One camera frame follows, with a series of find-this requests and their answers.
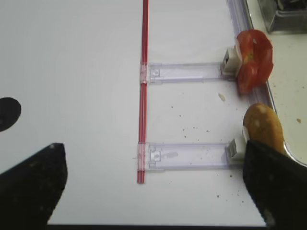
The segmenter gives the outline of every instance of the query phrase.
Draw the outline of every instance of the round cracker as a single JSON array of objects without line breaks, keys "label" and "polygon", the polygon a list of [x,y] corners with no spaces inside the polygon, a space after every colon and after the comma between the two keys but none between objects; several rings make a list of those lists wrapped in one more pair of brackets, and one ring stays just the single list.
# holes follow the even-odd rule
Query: round cracker
[{"label": "round cracker", "polygon": [[285,154],[283,128],[277,114],[264,104],[254,104],[245,113],[243,125],[251,140],[260,141],[276,151]]}]

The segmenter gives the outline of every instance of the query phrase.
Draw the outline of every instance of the sliced tomato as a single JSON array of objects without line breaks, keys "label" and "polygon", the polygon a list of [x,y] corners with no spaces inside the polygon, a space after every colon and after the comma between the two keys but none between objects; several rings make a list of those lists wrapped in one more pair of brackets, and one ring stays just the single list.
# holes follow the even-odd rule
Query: sliced tomato
[{"label": "sliced tomato", "polygon": [[259,30],[242,31],[237,36],[242,66],[237,83],[240,93],[250,93],[265,83],[273,69],[273,47],[267,36]]}]

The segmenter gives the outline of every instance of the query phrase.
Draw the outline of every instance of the black circle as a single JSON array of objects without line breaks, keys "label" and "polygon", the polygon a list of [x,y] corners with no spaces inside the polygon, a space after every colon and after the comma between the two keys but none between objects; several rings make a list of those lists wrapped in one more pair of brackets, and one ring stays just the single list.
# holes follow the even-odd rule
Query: black circle
[{"label": "black circle", "polygon": [[19,102],[11,97],[0,98],[0,132],[10,128],[21,113]]}]

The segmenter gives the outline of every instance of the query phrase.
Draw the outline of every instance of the food crumb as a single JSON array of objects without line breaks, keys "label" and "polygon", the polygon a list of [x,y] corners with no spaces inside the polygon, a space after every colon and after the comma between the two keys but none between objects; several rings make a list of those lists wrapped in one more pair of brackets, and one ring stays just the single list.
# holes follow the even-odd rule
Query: food crumb
[{"label": "food crumb", "polygon": [[226,101],[226,98],[225,98],[225,96],[224,95],[222,95],[221,93],[219,93],[219,97],[221,98],[221,100],[224,102],[224,101]]}]

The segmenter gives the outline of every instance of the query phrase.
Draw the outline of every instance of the black object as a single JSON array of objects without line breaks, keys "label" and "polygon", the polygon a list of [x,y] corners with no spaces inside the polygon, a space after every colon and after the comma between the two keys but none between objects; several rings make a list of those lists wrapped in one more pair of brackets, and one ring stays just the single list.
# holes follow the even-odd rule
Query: black object
[{"label": "black object", "polygon": [[249,141],[243,179],[270,229],[306,229],[306,167],[262,143]]},{"label": "black object", "polygon": [[0,228],[45,229],[67,181],[64,145],[54,143],[0,175]]},{"label": "black object", "polygon": [[275,0],[280,11],[306,10],[307,0]]},{"label": "black object", "polygon": [[0,99],[0,132],[10,128],[18,120],[21,106],[16,99],[4,97]]}]

